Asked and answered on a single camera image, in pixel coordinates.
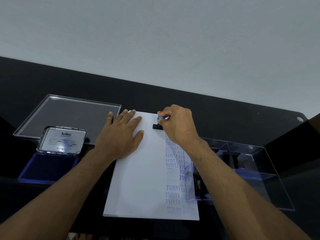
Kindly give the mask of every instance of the transparent plastic tray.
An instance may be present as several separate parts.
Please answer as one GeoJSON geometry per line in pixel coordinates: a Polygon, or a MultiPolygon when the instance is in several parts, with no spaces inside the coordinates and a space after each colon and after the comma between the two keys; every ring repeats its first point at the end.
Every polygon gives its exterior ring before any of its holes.
{"type": "Polygon", "coordinates": [[[63,126],[85,130],[85,144],[94,145],[108,113],[116,117],[119,104],[103,103],[48,94],[13,133],[14,136],[40,139],[47,126],[63,126]]]}
{"type": "MultiPolygon", "coordinates": [[[[249,183],[266,200],[281,210],[294,211],[292,201],[264,147],[202,138],[210,148],[249,183]]],[[[184,157],[187,201],[195,196],[193,173],[197,173],[189,157],[184,157]]]]}

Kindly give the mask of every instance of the forearm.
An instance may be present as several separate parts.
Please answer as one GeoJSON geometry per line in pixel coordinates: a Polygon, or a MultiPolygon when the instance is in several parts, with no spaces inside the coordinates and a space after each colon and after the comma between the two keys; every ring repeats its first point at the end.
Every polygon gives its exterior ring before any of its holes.
{"type": "Polygon", "coordinates": [[[108,164],[94,150],[70,172],[0,226],[1,239],[65,239],[91,189],[108,164]]]}
{"type": "Polygon", "coordinates": [[[232,239],[310,239],[202,140],[186,149],[232,239]]]}

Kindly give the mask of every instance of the paper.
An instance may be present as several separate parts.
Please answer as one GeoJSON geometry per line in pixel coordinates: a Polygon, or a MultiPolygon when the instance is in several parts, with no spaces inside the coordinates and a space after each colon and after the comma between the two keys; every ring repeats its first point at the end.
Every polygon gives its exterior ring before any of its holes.
{"type": "Polygon", "coordinates": [[[197,201],[186,201],[184,157],[181,147],[163,130],[153,129],[157,114],[136,112],[144,130],[138,149],[117,160],[104,216],[199,220],[197,201]]]}

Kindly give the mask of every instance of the gray wall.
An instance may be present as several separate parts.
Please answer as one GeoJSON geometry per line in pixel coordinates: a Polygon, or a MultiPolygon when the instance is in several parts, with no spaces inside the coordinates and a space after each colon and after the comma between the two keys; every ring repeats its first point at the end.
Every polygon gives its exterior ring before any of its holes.
{"type": "Polygon", "coordinates": [[[320,0],[0,0],[0,56],[320,112],[320,0]]]}

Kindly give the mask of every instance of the hand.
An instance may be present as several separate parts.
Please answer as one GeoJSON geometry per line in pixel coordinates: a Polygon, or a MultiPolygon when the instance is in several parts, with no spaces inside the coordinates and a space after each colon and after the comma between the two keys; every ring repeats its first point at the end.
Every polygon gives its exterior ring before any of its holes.
{"type": "Polygon", "coordinates": [[[125,109],[112,123],[113,114],[109,112],[106,124],[93,149],[96,156],[111,163],[129,156],[138,148],[144,131],[139,131],[133,138],[133,132],[142,120],[142,117],[139,116],[129,123],[135,113],[134,109],[130,113],[125,109]]]}
{"type": "Polygon", "coordinates": [[[158,119],[158,123],[162,125],[170,140],[177,143],[184,150],[191,143],[201,140],[193,122],[190,109],[173,104],[170,107],[166,107],[163,111],[159,111],[158,115],[169,117],[167,120],[158,119]]]}

